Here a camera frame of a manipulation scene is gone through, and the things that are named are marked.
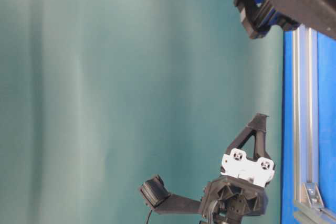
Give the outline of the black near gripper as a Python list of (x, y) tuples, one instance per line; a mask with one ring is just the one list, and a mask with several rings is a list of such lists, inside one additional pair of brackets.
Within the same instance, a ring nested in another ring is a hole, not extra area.
[(335, 0), (234, 0), (249, 38), (263, 38), (271, 26), (284, 31), (301, 24), (335, 39)]

